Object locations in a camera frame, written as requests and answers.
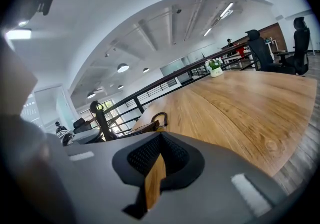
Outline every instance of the chair headrest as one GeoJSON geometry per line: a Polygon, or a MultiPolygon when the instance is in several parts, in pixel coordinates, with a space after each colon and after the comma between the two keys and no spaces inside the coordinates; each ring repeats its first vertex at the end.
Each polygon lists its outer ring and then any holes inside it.
{"type": "Polygon", "coordinates": [[[83,125],[86,121],[83,118],[80,118],[79,120],[75,121],[74,124],[74,128],[77,129],[79,128],[81,125],[83,125]]]}
{"type": "Polygon", "coordinates": [[[303,28],[307,28],[306,23],[304,22],[304,17],[300,17],[300,18],[295,18],[294,22],[293,22],[293,26],[296,30],[298,29],[303,29],[303,28]]]}
{"type": "Polygon", "coordinates": [[[250,30],[245,33],[248,34],[249,40],[251,40],[251,41],[260,38],[260,33],[257,30],[250,30]]]}

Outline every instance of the white vase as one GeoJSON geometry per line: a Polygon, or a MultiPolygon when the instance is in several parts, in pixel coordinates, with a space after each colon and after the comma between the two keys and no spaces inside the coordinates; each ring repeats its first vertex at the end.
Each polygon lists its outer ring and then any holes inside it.
{"type": "Polygon", "coordinates": [[[219,76],[221,74],[223,74],[223,70],[221,69],[221,67],[210,71],[211,77],[217,77],[217,76],[219,76]]]}

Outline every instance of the black strap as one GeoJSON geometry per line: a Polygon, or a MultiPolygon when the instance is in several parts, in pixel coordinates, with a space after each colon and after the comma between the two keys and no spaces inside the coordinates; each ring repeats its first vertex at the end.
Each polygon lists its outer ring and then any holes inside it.
{"type": "Polygon", "coordinates": [[[154,117],[152,117],[152,119],[151,119],[151,122],[154,122],[154,120],[155,120],[155,118],[157,117],[157,116],[159,116],[159,115],[164,115],[164,125],[162,125],[161,127],[165,127],[165,126],[167,126],[168,125],[168,122],[167,122],[167,113],[165,113],[165,112],[160,112],[160,113],[158,113],[158,114],[156,114],[154,117]]]}

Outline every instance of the round wooden tabletop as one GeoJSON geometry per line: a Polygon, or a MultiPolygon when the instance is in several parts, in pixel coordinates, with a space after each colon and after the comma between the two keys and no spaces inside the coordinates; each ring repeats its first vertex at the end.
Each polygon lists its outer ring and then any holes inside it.
{"type": "Polygon", "coordinates": [[[229,148],[273,176],[302,138],[316,83],[280,73],[225,71],[153,101],[134,128],[166,112],[164,130],[229,148]]]}

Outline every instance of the gray wooden floor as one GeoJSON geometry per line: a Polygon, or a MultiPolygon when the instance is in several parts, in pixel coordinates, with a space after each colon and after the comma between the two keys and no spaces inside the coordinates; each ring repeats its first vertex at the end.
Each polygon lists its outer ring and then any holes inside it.
{"type": "Polygon", "coordinates": [[[320,53],[308,53],[309,70],[306,77],[317,79],[318,86],[314,110],[301,143],[282,169],[273,177],[287,192],[295,191],[300,185],[308,183],[314,174],[320,154],[320,53]]]}

